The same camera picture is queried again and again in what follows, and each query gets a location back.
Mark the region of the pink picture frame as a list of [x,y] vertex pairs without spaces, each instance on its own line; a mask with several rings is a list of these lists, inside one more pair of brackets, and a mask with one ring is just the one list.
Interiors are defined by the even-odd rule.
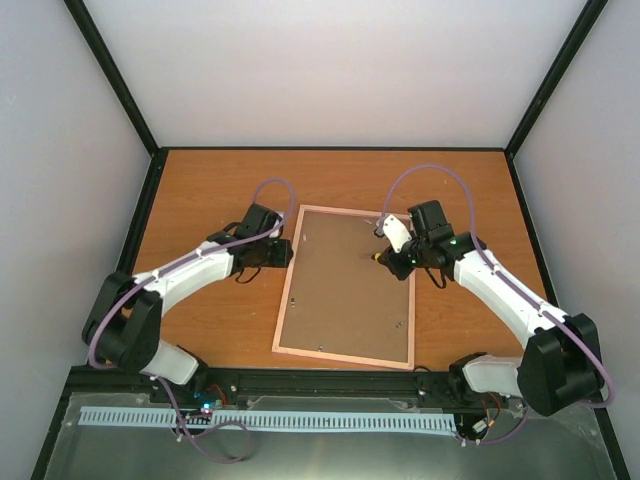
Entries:
[[373,260],[377,212],[300,207],[272,343],[275,353],[411,370],[415,278]]

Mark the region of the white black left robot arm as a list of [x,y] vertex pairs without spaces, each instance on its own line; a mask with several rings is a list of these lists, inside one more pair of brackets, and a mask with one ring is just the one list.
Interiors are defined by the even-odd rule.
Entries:
[[201,400],[208,378],[194,354],[161,339],[163,317],[204,287],[247,269],[286,268],[292,244],[282,237],[287,216],[253,203],[242,221],[206,238],[191,252],[137,275],[105,280],[82,331],[90,366],[161,377],[186,402]]

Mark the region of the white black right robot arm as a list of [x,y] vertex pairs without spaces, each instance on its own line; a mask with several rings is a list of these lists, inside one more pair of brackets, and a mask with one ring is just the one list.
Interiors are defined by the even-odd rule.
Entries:
[[453,388],[518,397],[550,416],[604,387],[598,332],[588,316],[551,305],[505,269],[474,233],[455,233],[439,202],[415,205],[408,214],[407,223],[390,214],[377,220],[375,234],[389,245],[374,260],[400,281],[422,269],[440,289],[450,282],[465,288],[523,348],[519,357],[476,353],[457,361],[450,367]]

